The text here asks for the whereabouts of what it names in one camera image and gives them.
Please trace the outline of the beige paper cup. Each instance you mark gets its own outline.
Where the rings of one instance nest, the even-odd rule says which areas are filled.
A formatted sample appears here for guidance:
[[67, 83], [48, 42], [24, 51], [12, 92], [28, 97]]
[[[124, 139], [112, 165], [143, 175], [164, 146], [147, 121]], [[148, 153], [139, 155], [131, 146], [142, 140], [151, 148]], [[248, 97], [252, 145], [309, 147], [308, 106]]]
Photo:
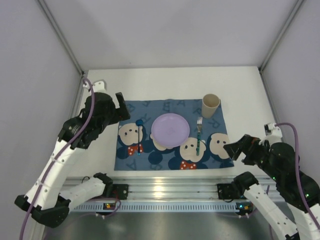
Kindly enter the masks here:
[[212, 93], [206, 94], [202, 98], [201, 115], [209, 119], [211, 118], [221, 104], [220, 98]]

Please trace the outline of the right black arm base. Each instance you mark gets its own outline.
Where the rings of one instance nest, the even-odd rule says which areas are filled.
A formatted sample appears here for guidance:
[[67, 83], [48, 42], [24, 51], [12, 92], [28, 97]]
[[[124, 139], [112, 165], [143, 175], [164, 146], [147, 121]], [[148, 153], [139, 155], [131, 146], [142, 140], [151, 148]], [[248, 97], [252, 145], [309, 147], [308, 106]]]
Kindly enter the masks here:
[[245, 200], [245, 196], [240, 193], [240, 190], [232, 183], [217, 184], [218, 198], [224, 201]]

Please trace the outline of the blue bear print placemat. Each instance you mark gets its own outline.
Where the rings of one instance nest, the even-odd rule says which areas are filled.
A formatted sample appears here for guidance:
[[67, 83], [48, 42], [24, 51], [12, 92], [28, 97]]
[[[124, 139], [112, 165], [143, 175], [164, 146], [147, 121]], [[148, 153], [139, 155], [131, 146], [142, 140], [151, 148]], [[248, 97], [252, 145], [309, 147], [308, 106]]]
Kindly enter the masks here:
[[[126, 106], [130, 119], [119, 123], [114, 170], [167, 171], [232, 168], [233, 161], [223, 146], [229, 137], [223, 109], [217, 108], [211, 118], [202, 121], [200, 151], [197, 156], [197, 119], [202, 113], [201, 99], [130, 100]], [[188, 140], [181, 146], [166, 148], [153, 140], [151, 127], [163, 114], [184, 117], [190, 127]], [[140, 127], [140, 155], [138, 155], [138, 127]]]

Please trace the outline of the lilac plastic plate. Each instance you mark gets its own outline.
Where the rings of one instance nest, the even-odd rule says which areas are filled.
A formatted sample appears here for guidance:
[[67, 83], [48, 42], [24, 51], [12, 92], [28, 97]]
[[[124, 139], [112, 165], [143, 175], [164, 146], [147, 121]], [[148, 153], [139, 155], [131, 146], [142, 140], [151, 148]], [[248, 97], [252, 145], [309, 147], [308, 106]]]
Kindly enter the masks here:
[[188, 121], [176, 113], [165, 113], [157, 117], [151, 126], [152, 139], [165, 148], [182, 145], [190, 135]]

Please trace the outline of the blue plastic spoon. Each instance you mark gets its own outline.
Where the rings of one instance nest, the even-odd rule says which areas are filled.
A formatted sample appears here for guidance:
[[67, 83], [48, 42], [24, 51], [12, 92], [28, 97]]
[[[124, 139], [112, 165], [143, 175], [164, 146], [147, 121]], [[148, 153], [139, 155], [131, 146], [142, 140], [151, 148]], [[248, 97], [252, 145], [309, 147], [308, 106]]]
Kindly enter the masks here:
[[143, 120], [142, 119], [138, 119], [135, 122], [136, 126], [137, 126], [137, 139], [138, 139], [138, 143], [137, 143], [137, 155], [140, 156], [141, 154], [141, 148], [140, 148], [140, 127], [143, 126]]

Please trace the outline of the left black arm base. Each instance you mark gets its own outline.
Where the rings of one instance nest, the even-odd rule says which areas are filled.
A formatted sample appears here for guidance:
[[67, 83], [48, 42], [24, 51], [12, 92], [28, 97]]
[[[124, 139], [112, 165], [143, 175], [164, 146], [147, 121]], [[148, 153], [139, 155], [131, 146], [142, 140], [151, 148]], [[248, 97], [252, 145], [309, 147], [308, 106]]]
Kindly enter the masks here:
[[113, 184], [110, 197], [122, 201], [128, 198], [128, 194], [129, 194], [128, 184]]

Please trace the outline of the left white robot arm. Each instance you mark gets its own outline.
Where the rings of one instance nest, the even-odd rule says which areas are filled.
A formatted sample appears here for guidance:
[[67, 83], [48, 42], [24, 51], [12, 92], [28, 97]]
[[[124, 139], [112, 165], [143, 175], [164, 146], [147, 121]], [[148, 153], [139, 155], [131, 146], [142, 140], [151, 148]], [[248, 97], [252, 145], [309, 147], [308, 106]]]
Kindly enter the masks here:
[[14, 201], [28, 216], [49, 228], [61, 225], [70, 211], [86, 201], [112, 195], [113, 180], [101, 172], [70, 190], [62, 190], [62, 186], [78, 158], [106, 127], [130, 119], [121, 92], [115, 95], [119, 103], [116, 107], [107, 94], [104, 80], [90, 82], [85, 78], [83, 81], [84, 87], [91, 93], [85, 100], [84, 108], [63, 124], [39, 178], [26, 194], [18, 195]]

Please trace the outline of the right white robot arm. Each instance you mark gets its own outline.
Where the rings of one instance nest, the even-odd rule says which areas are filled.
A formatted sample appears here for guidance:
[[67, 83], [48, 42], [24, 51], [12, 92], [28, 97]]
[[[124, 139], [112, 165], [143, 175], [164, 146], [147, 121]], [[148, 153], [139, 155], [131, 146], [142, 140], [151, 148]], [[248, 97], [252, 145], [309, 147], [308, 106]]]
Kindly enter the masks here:
[[291, 221], [270, 199], [257, 178], [249, 171], [231, 182], [235, 194], [245, 197], [262, 214], [280, 240], [318, 240], [320, 238], [320, 186], [299, 167], [299, 139], [293, 124], [294, 146], [281, 141], [282, 123], [264, 126], [265, 137], [245, 134], [240, 140], [224, 145], [231, 160], [244, 154], [242, 163], [257, 166], [274, 182], [289, 207]]

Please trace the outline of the green patterned handle fork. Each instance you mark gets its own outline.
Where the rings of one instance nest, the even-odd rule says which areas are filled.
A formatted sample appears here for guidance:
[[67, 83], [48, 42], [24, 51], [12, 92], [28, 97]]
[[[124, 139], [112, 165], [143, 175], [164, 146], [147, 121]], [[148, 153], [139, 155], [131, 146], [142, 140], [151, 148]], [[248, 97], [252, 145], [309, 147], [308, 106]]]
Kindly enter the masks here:
[[197, 118], [196, 127], [197, 127], [197, 146], [196, 146], [196, 155], [200, 155], [200, 142], [201, 142], [201, 131], [203, 126], [203, 117], [199, 116]]

